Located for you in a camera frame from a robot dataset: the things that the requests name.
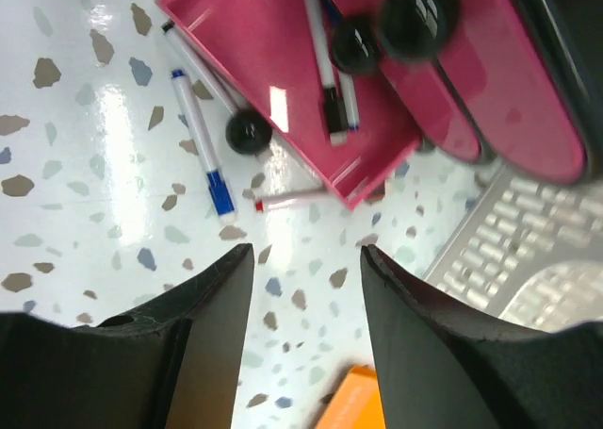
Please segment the orange clip folder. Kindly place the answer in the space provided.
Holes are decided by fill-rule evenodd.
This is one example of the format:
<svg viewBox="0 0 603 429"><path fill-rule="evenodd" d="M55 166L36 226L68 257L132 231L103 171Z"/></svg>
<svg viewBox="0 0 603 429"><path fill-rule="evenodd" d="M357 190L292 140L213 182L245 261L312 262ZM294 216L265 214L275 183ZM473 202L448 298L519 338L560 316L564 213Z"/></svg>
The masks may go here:
<svg viewBox="0 0 603 429"><path fill-rule="evenodd" d="M364 366L353 366L337 389L316 428L385 429L377 374Z"/></svg>

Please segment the blue whiteboard marker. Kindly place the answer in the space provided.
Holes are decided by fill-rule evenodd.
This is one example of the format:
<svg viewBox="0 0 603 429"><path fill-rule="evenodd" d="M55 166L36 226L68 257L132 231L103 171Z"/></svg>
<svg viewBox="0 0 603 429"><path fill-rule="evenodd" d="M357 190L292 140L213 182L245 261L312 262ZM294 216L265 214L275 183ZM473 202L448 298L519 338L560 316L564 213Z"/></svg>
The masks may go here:
<svg viewBox="0 0 603 429"><path fill-rule="evenodd" d="M360 125L360 115L353 78L339 69L335 63L335 32L342 25L343 16L332 0L321 0L328 18L331 38L329 39L331 61L337 69L339 88L343 98L346 120L349 130L357 132Z"/></svg>
<svg viewBox="0 0 603 429"><path fill-rule="evenodd" d="M213 207L224 224L233 224L236 221L234 201L222 176L218 157L203 114L196 102L190 79L180 68L172 69L170 74L179 107L187 121L188 131L198 151Z"/></svg>

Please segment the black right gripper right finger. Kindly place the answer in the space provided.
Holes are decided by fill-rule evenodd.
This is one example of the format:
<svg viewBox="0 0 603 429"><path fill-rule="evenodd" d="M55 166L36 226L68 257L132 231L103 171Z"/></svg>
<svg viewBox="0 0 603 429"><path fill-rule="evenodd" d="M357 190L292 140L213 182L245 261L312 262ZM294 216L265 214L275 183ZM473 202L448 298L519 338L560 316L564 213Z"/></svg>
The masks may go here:
<svg viewBox="0 0 603 429"><path fill-rule="evenodd" d="M533 330L450 297L373 245L360 265L387 427L601 426L600 322Z"/></svg>

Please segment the pink top drawer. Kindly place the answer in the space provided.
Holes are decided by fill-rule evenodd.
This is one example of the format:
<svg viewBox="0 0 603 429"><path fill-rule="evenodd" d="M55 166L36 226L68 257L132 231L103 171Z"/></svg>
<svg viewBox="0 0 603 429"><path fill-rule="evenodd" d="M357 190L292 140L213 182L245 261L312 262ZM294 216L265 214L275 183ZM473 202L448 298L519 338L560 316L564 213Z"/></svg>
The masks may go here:
<svg viewBox="0 0 603 429"><path fill-rule="evenodd" d="M493 155L547 182L579 182L585 140L512 1L464 0L461 41L445 70Z"/></svg>

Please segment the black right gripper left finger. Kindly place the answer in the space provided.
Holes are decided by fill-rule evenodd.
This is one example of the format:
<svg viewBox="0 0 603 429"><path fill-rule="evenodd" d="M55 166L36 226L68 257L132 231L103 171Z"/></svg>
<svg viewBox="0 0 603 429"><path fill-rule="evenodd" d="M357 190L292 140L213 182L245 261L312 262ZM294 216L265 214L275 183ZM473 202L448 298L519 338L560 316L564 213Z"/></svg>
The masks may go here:
<svg viewBox="0 0 603 429"><path fill-rule="evenodd" d="M1 317L5 428L227 428L253 291L253 248L95 327Z"/></svg>

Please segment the black drawer cabinet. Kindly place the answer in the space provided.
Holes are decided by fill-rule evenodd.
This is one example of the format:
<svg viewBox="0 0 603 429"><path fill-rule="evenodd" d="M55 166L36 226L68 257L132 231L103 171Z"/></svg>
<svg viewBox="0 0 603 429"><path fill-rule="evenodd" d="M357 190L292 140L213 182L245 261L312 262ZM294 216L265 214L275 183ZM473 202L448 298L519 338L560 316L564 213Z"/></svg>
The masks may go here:
<svg viewBox="0 0 603 429"><path fill-rule="evenodd" d="M602 0L511 0L586 143L588 173L602 161Z"/></svg>

